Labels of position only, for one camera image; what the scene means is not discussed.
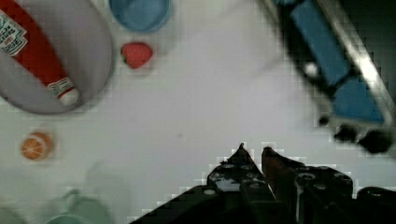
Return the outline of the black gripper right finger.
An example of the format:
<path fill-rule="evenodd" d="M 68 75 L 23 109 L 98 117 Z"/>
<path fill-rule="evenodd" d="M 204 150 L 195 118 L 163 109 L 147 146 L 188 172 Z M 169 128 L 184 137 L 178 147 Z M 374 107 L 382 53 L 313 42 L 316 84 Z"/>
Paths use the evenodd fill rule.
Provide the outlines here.
<path fill-rule="evenodd" d="M 348 175 L 328 166 L 307 166 L 271 147 L 262 151 L 262 170 L 276 199 L 298 224 L 354 224 Z"/>

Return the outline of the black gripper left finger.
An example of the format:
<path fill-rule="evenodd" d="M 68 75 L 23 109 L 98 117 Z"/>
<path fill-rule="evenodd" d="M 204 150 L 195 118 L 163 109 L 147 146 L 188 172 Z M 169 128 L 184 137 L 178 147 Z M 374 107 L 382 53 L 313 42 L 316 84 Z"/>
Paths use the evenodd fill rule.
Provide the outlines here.
<path fill-rule="evenodd" d="M 206 185 L 221 198 L 221 224 L 276 224 L 275 196 L 244 143 L 213 169 Z"/>

